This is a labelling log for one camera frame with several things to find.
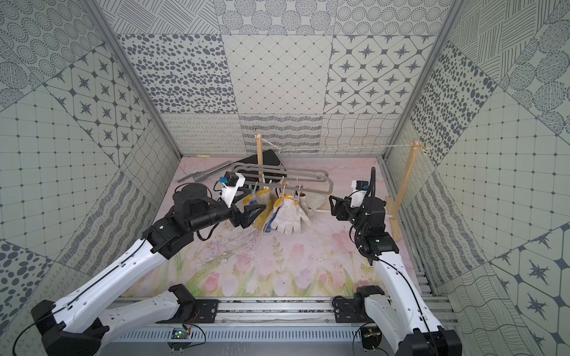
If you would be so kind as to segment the blue dotted glove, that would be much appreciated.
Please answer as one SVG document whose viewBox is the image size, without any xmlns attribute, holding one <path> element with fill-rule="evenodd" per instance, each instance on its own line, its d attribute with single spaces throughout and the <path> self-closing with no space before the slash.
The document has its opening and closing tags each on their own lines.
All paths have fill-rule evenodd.
<svg viewBox="0 0 570 356">
<path fill-rule="evenodd" d="M 275 219 L 270 223 L 273 230 L 291 235 L 301 232 L 301 223 L 312 225 L 307 214 L 301 208 L 300 203 L 295 201 L 292 195 L 286 195 L 281 199 L 281 204 L 276 206 Z"/>
<path fill-rule="evenodd" d="M 272 228 L 271 228 L 271 223 L 272 221 L 275 219 L 275 215 L 277 214 L 280 206 L 282 204 L 282 199 L 278 198 L 272 205 L 271 205 L 271 210 L 267 215 L 267 219 L 265 220 L 264 226 L 262 228 L 262 232 L 263 233 L 269 233 Z"/>
</svg>

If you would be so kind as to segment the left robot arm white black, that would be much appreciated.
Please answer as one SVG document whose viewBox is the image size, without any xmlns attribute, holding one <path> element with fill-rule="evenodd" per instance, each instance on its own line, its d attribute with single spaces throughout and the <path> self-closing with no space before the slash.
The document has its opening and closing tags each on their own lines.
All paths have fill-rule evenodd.
<svg viewBox="0 0 570 356">
<path fill-rule="evenodd" d="M 198 313 L 197 301 L 183 284 L 116 310 L 108 307 L 148 272 L 200 239 L 200 230 L 215 229 L 226 220 L 234 227 L 251 226 L 266 207 L 239 209 L 236 203 L 248 192 L 241 181 L 224 186 L 218 199 L 202 183 L 176 188 L 169 212 L 123 255 L 75 292 L 32 308 L 32 325 L 41 335 L 46 354 L 95 355 L 104 345 L 144 326 L 192 321 Z"/>
</svg>

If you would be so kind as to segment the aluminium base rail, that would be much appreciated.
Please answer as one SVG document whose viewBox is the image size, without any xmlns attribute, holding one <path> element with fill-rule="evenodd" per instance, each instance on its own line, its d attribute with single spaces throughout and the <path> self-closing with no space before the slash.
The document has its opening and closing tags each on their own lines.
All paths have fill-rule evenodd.
<svg viewBox="0 0 570 356">
<path fill-rule="evenodd" d="M 218 299 L 218 313 L 211 324 L 247 323 L 334 323 L 332 298 L 202 298 Z M 145 298 L 118 298 L 107 310 L 130 306 Z M 459 326 L 447 298 L 427 296 L 427 306 L 444 327 Z"/>
</svg>

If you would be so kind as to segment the grey clip hanger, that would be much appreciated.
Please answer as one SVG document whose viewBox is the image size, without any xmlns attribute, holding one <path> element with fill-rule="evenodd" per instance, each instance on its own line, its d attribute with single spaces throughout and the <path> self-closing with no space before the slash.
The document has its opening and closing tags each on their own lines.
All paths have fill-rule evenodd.
<svg viewBox="0 0 570 356">
<path fill-rule="evenodd" d="M 258 174 L 243 174 L 246 178 L 247 185 L 253 185 L 256 182 L 263 186 L 262 177 L 271 179 L 270 187 L 278 188 L 279 181 L 282 177 L 289 183 L 286 190 L 293 190 L 296 182 L 304 184 L 303 192 L 331 195 L 334 184 L 325 170 L 320 169 L 300 169 L 285 168 L 283 166 L 265 166 L 258 164 L 231 164 L 231 172 L 239 173 L 240 170 L 257 171 Z"/>
</svg>

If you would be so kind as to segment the small black module right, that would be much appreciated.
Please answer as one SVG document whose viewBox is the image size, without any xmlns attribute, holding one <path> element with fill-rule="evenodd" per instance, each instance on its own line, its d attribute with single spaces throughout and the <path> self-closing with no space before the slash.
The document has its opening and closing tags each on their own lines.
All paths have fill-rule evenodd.
<svg viewBox="0 0 570 356">
<path fill-rule="evenodd" d="M 366 350 L 375 350 L 382 342 L 382 332 L 378 326 L 366 325 L 359 329 L 362 347 Z"/>
</svg>

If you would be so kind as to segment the grey metal cylinder tool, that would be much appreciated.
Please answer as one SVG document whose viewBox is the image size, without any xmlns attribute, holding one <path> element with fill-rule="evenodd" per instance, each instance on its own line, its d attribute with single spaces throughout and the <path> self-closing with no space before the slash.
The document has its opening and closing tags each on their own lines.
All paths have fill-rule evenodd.
<svg viewBox="0 0 570 356">
<path fill-rule="evenodd" d="M 195 182 L 202 182 L 204 181 L 207 177 L 213 175 L 214 173 L 217 173 L 218 171 L 225 169 L 228 166 L 231 166 L 232 161 L 226 161 L 225 163 L 221 163 L 215 167 L 212 167 L 210 169 L 206 169 L 204 171 L 197 171 L 194 172 L 192 174 L 186 175 L 182 178 L 180 178 L 178 180 L 178 183 L 182 183 L 187 181 L 188 179 L 193 178 Z"/>
</svg>

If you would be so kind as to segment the black flat pad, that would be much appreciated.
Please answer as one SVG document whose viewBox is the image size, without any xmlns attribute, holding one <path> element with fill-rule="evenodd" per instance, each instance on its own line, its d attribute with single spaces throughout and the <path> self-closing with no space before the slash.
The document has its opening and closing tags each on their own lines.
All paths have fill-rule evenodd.
<svg viewBox="0 0 570 356">
<path fill-rule="evenodd" d="M 258 164 L 258 157 L 256 154 L 239 160 L 236 162 L 237 164 Z M 280 166 L 281 160 L 277 156 L 276 152 L 272 149 L 264 150 L 263 151 L 263 158 L 262 163 L 265 166 Z M 241 174 L 258 174 L 257 171 L 248 171 L 248 170 L 240 170 L 239 173 Z"/>
</svg>

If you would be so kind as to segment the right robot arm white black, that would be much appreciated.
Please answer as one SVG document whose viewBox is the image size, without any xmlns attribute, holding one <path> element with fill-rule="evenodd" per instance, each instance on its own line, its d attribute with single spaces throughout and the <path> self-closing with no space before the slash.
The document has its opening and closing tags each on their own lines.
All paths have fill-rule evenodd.
<svg viewBox="0 0 570 356">
<path fill-rule="evenodd" d="M 383 286 L 361 286 L 353 296 L 364 349 L 386 341 L 395 355 L 461 355 L 457 332 L 445 329 L 429 309 L 405 268 L 399 248 L 386 230 L 386 202 L 376 196 L 376 171 L 357 180 L 344 198 L 329 197 L 331 214 L 347 221 L 362 257 L 381 276 Z"/>
</svg>

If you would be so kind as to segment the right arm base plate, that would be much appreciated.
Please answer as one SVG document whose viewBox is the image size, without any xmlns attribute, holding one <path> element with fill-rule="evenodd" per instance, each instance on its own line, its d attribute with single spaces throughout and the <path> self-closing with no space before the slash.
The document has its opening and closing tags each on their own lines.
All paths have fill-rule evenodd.
<svg viewBox="0 0 570 356">
<path fill-rule="evenodd" d="M 347 299 L 337 296 L 332 299 L 336 323 L 369 323 L 372 319 L 365 312 L 361 298 Z"/>
</svg>

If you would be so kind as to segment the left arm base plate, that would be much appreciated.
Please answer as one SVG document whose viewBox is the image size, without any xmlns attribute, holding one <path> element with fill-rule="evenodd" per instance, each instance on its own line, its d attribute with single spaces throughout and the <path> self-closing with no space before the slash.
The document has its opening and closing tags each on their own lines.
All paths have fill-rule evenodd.
<svg viewBox="0 0 570 356">
<path fill-rule="evenodd" d="M 178 307 L 175 315 L 167 320 L 158 321 L 159 324 L 185 324 L 214 323 L 218 313 L 219 300 L 197 299 L 185 302 Z"/>
</svg>

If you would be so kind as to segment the small circuit board left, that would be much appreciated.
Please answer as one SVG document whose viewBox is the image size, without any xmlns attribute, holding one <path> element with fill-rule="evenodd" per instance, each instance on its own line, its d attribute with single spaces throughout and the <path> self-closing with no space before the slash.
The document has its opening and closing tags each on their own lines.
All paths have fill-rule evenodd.
<svg viewBox="0 0 570 356">
<path fill-rule="evenodd" d="M 182 352 L 191 346 L 191 339 L 189 333 L 185 329 L 174 329 L 171 334 L 171 339 L 167 343 L 172 351 Z"/>
</svg>

